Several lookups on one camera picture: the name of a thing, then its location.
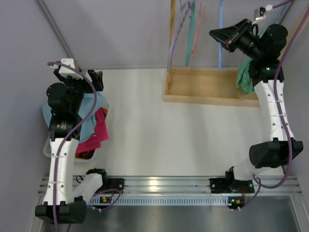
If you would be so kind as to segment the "magenta trousers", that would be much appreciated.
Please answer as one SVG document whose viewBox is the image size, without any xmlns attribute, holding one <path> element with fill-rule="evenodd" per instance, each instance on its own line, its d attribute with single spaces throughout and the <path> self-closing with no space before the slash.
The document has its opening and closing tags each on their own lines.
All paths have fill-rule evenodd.
<svg viewBox="0 0 309 232">
<path fill-rule="evenodd" d="M 94 127 L 94 133 L 88 140 L 78 145 L 76 150 L 77 154 L 100 148 L 100 143 L 108 140 L 109 136 L 105 122 L 107 112 L 107 109 L 102 107 L 96 111 L 96 126 Z"/>
</svg>

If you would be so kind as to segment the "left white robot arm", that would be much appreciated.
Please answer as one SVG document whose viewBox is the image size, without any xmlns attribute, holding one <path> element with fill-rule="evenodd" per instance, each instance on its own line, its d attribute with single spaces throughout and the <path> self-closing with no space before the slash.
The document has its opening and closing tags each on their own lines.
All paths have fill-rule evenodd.
<svg viewBox="0 0 309 232">
<path fill-rule="evenodd" d="M 82 183 L 73 188 L 74 159 L 81 131 L 79 123 L 83 119 L 79 110 L 86 93 L 103 90 L 103 73 L 87 71 L 93 87 L 83 79 L 70 75 L 63 77 L 59 70 L 54 74 L 60 81 L 46 91 L 52 114 L 49 123 L 50 174 L 45 197 L 42 204 L 36 206 L 35 216 L 55 225 L 80 224 L 86 218 L 87 203 L 108 180 L 104 169 L 91 169 Z"/>
</svg>

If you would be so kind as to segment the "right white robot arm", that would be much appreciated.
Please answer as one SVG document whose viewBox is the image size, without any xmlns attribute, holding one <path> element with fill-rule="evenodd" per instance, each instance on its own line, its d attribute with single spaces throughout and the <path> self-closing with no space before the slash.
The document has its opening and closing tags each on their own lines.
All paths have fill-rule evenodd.
<svg viewBox="0 0 309 232">
<path fill-rule="evenodd" d="M 271 24 L 262 36 L 254 33 L 258 26 L 248 19 L 237 24 L 209 31 L 209 35 L 228 52 L 239 49 L 247 57 L 249 78 L 257 94 L 262 114 L 263 138 L 252 145 L 249 157 L 226 171 L 224 178 L 212 178 L 212 193 L 253 193 L 253 181 L 268 169 L 286 165 L 303 151 L 302 141 L 297 141 L 290 129 L 283 97 L 284 75 L 278 59 L 287 44 L 288 30 Z"/>
</svg>

